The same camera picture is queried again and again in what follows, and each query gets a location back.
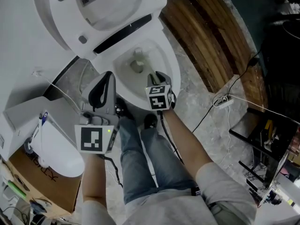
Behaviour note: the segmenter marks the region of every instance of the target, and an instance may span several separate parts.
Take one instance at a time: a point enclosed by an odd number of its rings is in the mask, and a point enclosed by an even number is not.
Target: foot
[[[158,125],[158,118],[156,115],[150,113],[145,117],[144,120],[145,129],[156,128]]]
[[[125,101],[122,98],[117,98],[116,113],[120,117],[127,117],[130,120],[133,120],[133,121],[135,120],[133,115],[128,110]]]

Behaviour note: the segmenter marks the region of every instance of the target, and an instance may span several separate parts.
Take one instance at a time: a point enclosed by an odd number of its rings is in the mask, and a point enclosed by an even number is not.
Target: marble floor
[[[181,89],[175,111],[186,126],[190,130],[194,130],[211,107],[213,98],[223,96],[227,92],[228,86],[231,85],[238,76],[236,75],[217,95],[209,93],[193,64],[176,39],[167,28],[164,29],[164,32],[175,51],[181,72]],[[56,83],[58,87],[66,92],[78,104],[81,103],[79,80],[87,62],[87,60],[79,59]],[[82,76],[81,89],[83,90],[97,75],[98,73],[89,63]],[[231,93],[245,99],[245,94],[240,81],[236,82]],[[52,89],[47,94],[47,97],[55,99],[61,97],[61,94],[56,89]],[[241,160],[245,164],[250,164],[252,148],[233,136],[230,137],[230,143],[228,143],[228,127],[230,124],[230,127],[235,131],[245,135],[251,132],[251,126],[249,125],[252,124],[252,121],[254,121],[255,118],[248,117],[248,114],[246,114],[247,107],[248,105],[246,102],[235,99],[234,103],[230,106],[230,115],[228,115],[228,108],[223,110],[213,108],[194,132],[213,161],[219,164],[224,171],[233,177],[233,179],[244,186],[246,186],[246,184],[242,176],[243,168],[238,164],[238,161]],[[129,109],[133,112],[138,124],[142,123],[144,116],[148,113],[144,110],[137,109],[132,105],[129,105]],[[158,130],[164,135],[160,125],[158,126]],[[113,151],[109,156],[114,159],[119,168],[120,180],[122,181],[120,154],[120,137],[117,136]],[[150,161],[149,164],[150,170],[153,172]],[[122,188],[115,182],[115,171],[110,163],[107,164],[106,170],[108,211],[116,223],[121,225],[126,219]],[[81,223],[82,202],[82,194],[80,192],[75,213],[72,217],[69,217],[68,220]]]

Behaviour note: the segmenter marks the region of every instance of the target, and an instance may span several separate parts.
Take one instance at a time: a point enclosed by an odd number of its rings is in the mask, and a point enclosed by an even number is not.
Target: toilet
[[[150,110],[144,92],[149,73],[167,74],[174,94],[178,96],[180,91],[179,65],[158,18],[166,3],[167,0],[49,0],[47,12],[51,15],[48,23],[43,18],[42,21],[62,47],[90,60],[100,74],[112,71],[120,96]],[[136,51],[144,57],[140,72],[131,66]]]

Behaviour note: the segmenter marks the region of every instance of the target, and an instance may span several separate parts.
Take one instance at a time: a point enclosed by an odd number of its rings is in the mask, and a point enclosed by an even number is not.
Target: jeans
[[[169,142],[158,134],[156,128],[143,130],[141,139],[153,164],[158,187],[149,170],[136,123],[122,118],[119,132],[125,204],[166,189],[185,190],[197,187]]]

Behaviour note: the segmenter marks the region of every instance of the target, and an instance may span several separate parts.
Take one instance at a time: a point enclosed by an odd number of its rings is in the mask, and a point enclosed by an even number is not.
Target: white shirt sleeve
[[[200,168],[196,182],[205,203],[208,206],[216,204],[216,207],[211,209],[216,220],[229,221],[231,213],[245,224],[254,222],[257,206],[252,196],[217,164],[208,163]]]
[[[107,209],[96,201],[85,201],[82,206],[82,225],[116,225]]]

